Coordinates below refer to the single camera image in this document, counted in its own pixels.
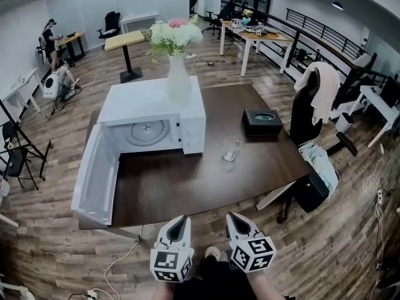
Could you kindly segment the light blue cloth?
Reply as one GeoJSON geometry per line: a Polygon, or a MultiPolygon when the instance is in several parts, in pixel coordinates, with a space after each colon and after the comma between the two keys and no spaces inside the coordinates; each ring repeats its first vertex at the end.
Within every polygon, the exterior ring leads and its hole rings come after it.
{"type": "Polygon", "coordinates": [[[327,152],[315,142],[308,142],[298,148],[302,157],[307,161],[320,176],[329,189],[329,196],[338,186],[338,176],[331,164],[327,152]]]}

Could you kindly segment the white round backpack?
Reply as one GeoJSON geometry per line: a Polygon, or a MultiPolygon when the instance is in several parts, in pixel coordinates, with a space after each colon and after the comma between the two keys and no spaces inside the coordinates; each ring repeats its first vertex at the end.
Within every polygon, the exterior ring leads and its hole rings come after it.
{"type": "Polygon", "coordinates": [[[42,95],[44,99],[55,100],[59,93],[59,79],[57,74],[50,74],[43,83],[42,95]]]}

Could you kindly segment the black-legged wooden desk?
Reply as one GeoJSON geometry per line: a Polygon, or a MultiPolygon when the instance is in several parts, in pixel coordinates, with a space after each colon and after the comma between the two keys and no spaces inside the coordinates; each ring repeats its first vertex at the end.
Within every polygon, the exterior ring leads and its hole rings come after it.
{"type": "Polygon", "coordinates": [[[85,35],[85,31],[75,32],[73,35],[69,35],[66,38],[62,38],[60,41],[56,43],[56,47],[61,49],[65,47],[68,51],[69,58],[72,62],[76,63],[81,60],[85,56],[85,51],[83,48],[82,38],[85,35]],[[76,54],[74,51],[74,43],[78,43],[80,53],[76,54]]]}

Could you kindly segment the person's black clothing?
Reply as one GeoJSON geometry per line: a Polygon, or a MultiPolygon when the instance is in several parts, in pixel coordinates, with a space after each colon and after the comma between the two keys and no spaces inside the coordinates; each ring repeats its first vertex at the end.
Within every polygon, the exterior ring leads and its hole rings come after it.
{"type": "Polygon", "coordinates": [[[246,274],[226,261],[208,256],[199,265],[200,278],[177,284],[173,300],[257,300],[246,274]]]}

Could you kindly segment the black swivel chair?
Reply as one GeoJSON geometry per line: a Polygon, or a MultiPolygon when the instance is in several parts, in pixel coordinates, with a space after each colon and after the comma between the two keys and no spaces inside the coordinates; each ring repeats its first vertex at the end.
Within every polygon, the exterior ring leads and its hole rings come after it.
{"type": "Polygon", "coordinates": [[[231,14],[235,9],[235,3],[234,2],[229,2],[227,3],[222,10],[220,11],[219,14],[214,16],[214,13],[211,11],[208,11],[207,13],[209,16],[204,17],[203,19],[207,21],[210,26],[207,27],[206,29],[202,30],[202,33],[204,31],[212,31],[212,35],[215,35],[215,31],[221,31],[222,28],[222,22],[225,20],[231,19],[231,14]]]}
{"type": "Polygon", "coordinates": [[[121,17],[121,13],[120,12],[109,12],[107,13],[105,19],[105,24],[106,24],[106,28],[105,31],[103,32],[102,29],[98,29],[98,33],[99,33],[99,39],[109,39],[112,38],[114,36],[119,35],[121,28],[119,25],[119,20],[121,17]]]}

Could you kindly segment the person's left forearm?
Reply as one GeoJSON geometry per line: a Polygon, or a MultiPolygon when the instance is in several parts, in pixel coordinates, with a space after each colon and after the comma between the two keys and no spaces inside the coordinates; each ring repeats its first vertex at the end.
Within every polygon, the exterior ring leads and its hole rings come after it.
{"type": "Polygon", "coordinates": [[[152,300],[174,300],[176,285],[170,282],[157,282],[152,300]]]}

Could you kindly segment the white microwave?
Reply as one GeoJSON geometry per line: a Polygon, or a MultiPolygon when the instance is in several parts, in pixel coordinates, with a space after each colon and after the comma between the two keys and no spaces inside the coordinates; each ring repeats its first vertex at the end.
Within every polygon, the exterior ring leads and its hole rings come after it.
{"type": "Polygon", "coordinates": [[[180,149],[204,152],[206,113],[196,76],[183,102],[168,95],[168,80],[151,79],[111,87],[84,148],[71,209],[101,225],[113,217],[122,154],[180,149]]]}

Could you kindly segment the clear glass cup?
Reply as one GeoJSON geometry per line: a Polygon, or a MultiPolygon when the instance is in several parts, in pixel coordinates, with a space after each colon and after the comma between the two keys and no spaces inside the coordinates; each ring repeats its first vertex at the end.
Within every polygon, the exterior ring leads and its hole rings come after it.
{"type": "Polygon", "coordinates": [[[241,144],[241,139],[238,137],[226,137],[223,141],[222,158],[227,162],[234,161],[241,148],[241,144]]]}

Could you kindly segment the person's beige shoe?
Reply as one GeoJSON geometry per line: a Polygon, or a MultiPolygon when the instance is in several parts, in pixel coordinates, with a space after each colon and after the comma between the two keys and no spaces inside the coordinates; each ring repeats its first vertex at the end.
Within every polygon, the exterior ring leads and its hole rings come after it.
{"type": "Polygon", "coordinates": [[[210,258],[210,259],[214,259],[214,260],[216,260],[216,261],[219,261],[220,258],[221,258],[221,252],[220,252],[220,250],[219,250],[217,247],[215,247],[215,246],[209,246],[209,247],[206,249],[205,258],[206,258],[206,259],[210,258]]]}

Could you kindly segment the yellow pedestal table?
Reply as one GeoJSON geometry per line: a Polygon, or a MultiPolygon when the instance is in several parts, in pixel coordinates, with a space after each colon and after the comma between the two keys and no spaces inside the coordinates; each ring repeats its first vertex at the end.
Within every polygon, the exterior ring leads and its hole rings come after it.
{"type": "Polygon", "coordinates": [[[143,72],[140,67],[131,66],[128,46],[143,43],[144,41],[145,37],[143,36],[141,31],[132,31],[106,39],[104,47],[104,50],[106,52],[122,48],[126,63],[126,70],[120,73],[121,84],[128,83],[143,77],[143,72]]]}

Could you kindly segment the black office chair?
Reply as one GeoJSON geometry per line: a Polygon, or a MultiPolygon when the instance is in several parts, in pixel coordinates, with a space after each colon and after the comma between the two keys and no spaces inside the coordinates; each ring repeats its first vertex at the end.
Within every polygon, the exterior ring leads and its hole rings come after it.
{"type": "MultiPolygon", "coordinates": [[[[314,108],[311,106],[311,101],[319,89],[319,83],[319,72],[316,70],[316,72],[311,73],[306,87],[297,92],[294,98],[289,136],[297,148],[309,142],[315,143],[315,139],[321,132],[323,126],[321,120],[316,125],[312,124],[314,108]]],[[[337,132],[336,137],[338,142],[325,150],[329,158],[342,149],[347,149],[353,156],[357,156],[356,146],[343,132],[337,132]]],[[[303,211],[310,213],[329,197],[329,189],[323,180],[307,161],[306,166],[309,174],[294,181],[284,190],[286,205],[283,215],[277,219],[279,224],[287,220],[293,199],[297,201],[303,211]]]]}

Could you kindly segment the black metal railing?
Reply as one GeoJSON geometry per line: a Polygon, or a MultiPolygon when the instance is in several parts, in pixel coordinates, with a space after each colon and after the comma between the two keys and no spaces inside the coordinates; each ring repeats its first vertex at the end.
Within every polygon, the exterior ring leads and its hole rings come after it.
{"type": "Polygon", "coordinates": [[[392,76],[400,82],[400,59],[384,54],[382,45],[376,49],[368,46],[372,42],[371,32],[361,44],[356,44],[333,28],[293,9],[286,9],[285,21],[291,27],[285,30],[296,40],[290,65],[300,73],[313,62],[330,64],[338,71],[341,81],[348,77],[351,63],[370,69],[384,76],[392,76]]]}

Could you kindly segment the black tissue box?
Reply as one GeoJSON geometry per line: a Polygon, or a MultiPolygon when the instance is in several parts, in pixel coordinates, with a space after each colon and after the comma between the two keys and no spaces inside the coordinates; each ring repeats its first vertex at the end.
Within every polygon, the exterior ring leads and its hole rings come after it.
{"type": "Polygon", "coordinates": [[[245,109],[242,125],[246,136],[279,136],[283,123],[276,110],[245,109]]]}

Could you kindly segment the white desk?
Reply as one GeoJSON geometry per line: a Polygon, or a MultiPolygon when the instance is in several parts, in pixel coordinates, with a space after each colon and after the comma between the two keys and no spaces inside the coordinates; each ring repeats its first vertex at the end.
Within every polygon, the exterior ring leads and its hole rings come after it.
{"type": "Polygon", "coordinates": [[[381,96],[373,91],[372,86],[361,86],[360,92],[361,95],[365,96],[386,120],[384,127],[367,145],[367,148],[370,149],[386,131],[389,131],[394,126],[396,119],[400,116],[400,110],[396,106],[389,107],[389,105],[381,98],[381,96]]]}
{"type": "MultiPolygon", "coordinates": [[[[29,71],[24,76],[19,76],[18,79],[16,80],[16,82],[14,82],[12,86],[7,88],[5,91],[0,91],[0,100],[3,102],[5,101],[6,103],[9,104],[9,100],[13,96],[16,96],[17,101],[20,103],[22,108],[27,109],[29,107],[29,104],[28,104],[28,101],[25,101],[22,97],[23,88],[25,86],[27,86],[31,82],[31,80],[33,80],[36,82],[39,90],[43,91],[43,83],[42,83],[41,78],[39,77],[39,74],[37,71],[38,71],[38,68],[35,67],[34,69],[29,71]]],[[[35,101],[33,93],[29,95],[29,100],[30,100],[31,104],[33,105],[34,109],[37,111],[37,113],[40,113],[41,109],[38,106],[37,102],[35,101]]],[[[10,115],[14,121],[16,121],[17,123],[21,123],[21,118],[19,117],[20,114],[10,113],[10,115]]]]}
{"type": "Polygon", "coordinates": [[[157,11],[150,11],[150,12],[137,13],[137,14],[136,13],[127,14],[127,15],[123,16],[119,22],[121,31],[123,34],[126,34],[128,32],[128,25],[130,23],[144,21],[144,20],[148,20],[148,19],[156,19],[158,16],[159,16],[159,13],[157,11]]]}

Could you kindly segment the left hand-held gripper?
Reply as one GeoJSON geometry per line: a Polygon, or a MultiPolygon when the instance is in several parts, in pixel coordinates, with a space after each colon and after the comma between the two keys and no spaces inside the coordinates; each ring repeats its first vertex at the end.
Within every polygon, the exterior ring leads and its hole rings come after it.
{"type": "Polygon", "coordinates": [[[166,223],[159,231],[159,246],[151,250],[150,271],[157,281],[183,283],[193,267],[191,218],[181,215],[166,223]]]}

